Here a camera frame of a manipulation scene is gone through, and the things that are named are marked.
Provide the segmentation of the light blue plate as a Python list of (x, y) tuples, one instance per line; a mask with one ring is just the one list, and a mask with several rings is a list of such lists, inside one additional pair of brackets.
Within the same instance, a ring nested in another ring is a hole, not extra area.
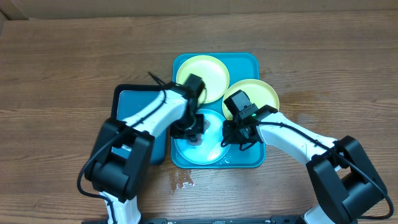
[(224, 116), (209, 110), (200, 109), (204, 115), (204, 133), (197, 134), (196, 140), (176, 139), (177, 152), (187, 161), (195, 165), (208, 165), (222, 159), (229, 151), (229, 146), (222, 147)]

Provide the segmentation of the dark green sponge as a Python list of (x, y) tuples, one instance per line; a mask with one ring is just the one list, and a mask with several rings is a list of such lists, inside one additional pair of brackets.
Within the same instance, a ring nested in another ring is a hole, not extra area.
[(206, 130), (210, 127), (210, 122), (205, 119), (200, 127), (201, 127), (200, 133), (195, 134), (194, 136), (188, 139), (189, 145), (199, 146), (203, 142), (203, 135), (205, 134)]

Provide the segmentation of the yellow-green plate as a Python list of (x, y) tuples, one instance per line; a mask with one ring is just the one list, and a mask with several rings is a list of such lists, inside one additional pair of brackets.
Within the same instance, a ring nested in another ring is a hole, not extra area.
[(242, 110), (255, 104), (257, 109), (269, 105), (279, 110), (279, 97), (269, 84), (256, 79), (245, 79), (228, 88), (223, 97), (222, 110), (227, 120), (232, 120)]
[(210, 55), (196, 55), (184, 61), (177, 70), (176, 82), (183, 84), (189, 74), (202, 78), (206, 90), (199, 97), (201, 103), (220, 99), (229, 87), (230, 75), (226, 65)]

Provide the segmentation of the yellow-green plate top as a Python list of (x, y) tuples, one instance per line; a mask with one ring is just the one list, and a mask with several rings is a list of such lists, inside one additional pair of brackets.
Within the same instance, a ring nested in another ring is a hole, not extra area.
[(177, 70), (176, 82), (183, 84), (189, 74), (202, 78), (206, 90), (199, 97), (201, 103), (220, 99), (229, 87), (230, 75), (226, 65), (210, 55), (196, 55), (184, 61)]

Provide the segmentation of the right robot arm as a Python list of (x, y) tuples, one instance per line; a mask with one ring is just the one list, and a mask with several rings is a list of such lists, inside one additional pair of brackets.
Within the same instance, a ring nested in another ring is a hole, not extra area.
[(287, 119), (276, 108), (258, 108), (242, 90), (224, 100), (232, 114), (223, 123), (223, 147), (241, 151), (257, 143), (274, 146), (305, 165), (318, 204), (302, 216), (302, 223), (357, 223), (370, 219), (367, 211), (386, 200), (390, 218), (394, 206), (386, 186), (359, 141), (336, 140), (314, 133)]

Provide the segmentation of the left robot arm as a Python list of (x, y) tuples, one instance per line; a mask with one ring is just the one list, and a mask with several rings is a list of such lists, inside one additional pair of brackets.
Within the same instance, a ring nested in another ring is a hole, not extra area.
[(196, 141), (205, 132), (198, 99), (205, 89), (201, 77), (190, 74), (183, 84), (164, 83), (158, 97), (140, 112), (102, 125), (90, 158), (81, 168), (76, 185), (87, 197), (104, 200), (105, 223), (139, 223), (137, 195), (146, 176), (156, 138), (167, 129), (175, 139)]

